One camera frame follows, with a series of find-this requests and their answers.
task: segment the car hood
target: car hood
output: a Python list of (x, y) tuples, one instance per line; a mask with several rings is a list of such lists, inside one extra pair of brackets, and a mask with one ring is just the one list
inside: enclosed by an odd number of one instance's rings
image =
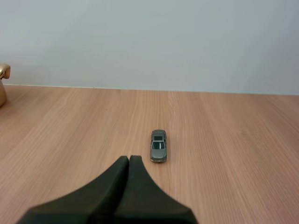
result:
[(155, 158), (163, 158), (166, 154), (166, 149), (152, 149), (150, 155)]

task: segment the gold faucet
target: gold faucet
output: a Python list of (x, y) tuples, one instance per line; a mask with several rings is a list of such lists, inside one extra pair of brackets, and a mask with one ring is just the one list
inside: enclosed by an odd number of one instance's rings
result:
[(7, 95), (1, 79), (9, 78), (9, 76), (10, 66), (8, 64), (0, 63), (0, 106), (2, 106), (7, 100)]

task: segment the car windshield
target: car windshield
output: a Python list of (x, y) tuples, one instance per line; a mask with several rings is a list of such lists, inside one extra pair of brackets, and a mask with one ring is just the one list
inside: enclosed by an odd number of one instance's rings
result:
[(153, 149), (165, 149), (164, 142), (153, 142)]

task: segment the toy car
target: toy car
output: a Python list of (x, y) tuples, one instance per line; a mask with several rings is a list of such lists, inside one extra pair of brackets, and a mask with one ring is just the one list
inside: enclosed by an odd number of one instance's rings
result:
[(166, 131), (154, 130), (151, 133), (150, 160), (153, 162), (165, 162), (167, 160)]

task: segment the wooden table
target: wooden table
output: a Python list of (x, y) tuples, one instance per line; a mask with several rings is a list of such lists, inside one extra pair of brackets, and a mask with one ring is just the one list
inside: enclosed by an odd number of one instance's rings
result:
[[(0, 223), (80, 188), (121, 155), (201, 224), (299, 223), (299, 96), (6, 86)], [(168, 161), (150, 161), (165, 129)]]

